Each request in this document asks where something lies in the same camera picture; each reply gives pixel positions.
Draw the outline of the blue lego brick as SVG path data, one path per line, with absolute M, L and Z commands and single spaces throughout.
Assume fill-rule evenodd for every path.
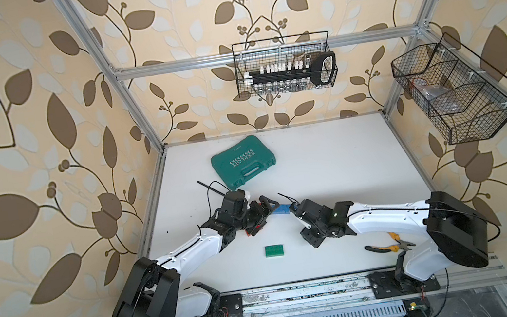
M 284 205 L 279 205 L 278 208 L 276 208 L 273 213 L 273 215 L 291 215 L 291 210 L 290 210 L 290 205 L 288 204 L 284 204 Z

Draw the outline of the green lego brick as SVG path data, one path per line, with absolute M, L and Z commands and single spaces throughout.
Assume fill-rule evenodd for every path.
M 285 250 L 283 245 L 277 244 L 277 245 L 270 245 L 266 246 L 265 248 L 265 257 L 268 258 L 278 258 L 283 257 L 285 255 Z

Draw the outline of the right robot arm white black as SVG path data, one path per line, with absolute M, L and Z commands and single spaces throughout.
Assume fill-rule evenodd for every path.
M 482 268 L 489 263 L 486 217 L 446 192 L 433 191 L 427 200 L 405 204 L 339 201 L 329 208 L 306 199 L 289 208 L 304 225 L 302 237 L 314 248 L 326 238 L 368 232 L 422 237 L 397 263 L 401 276 L 417 282 L 454 265 Z

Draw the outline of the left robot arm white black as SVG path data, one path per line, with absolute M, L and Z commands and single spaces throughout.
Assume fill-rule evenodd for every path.
M 198 226 L 193 239 L 156 260 L 139 258 L 112 317 L 228 317 L 218 290 L 202 282 L 185 288 L 181 283 L 230 245 L 237 232 L 258 234 L 279 209 L 277 201 L 265 196 L 257 201 L 248 197 L 243 190 L 227 192 L 221 207 Z

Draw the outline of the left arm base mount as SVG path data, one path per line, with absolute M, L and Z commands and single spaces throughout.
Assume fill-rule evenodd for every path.
M 180 291 L 176 317 L 243 317 L 242 295 L 222 294 L 212 286 L 195 282 Z

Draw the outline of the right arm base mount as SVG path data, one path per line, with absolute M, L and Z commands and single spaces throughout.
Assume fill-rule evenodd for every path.
M 419 281 L 404 274 L 403 262 L 406 252 L 398 255 L 395 267 L 374 271 L 368 275 L 369 284 L 376 299 L 386 299 L 440 290 L 437 279 Z

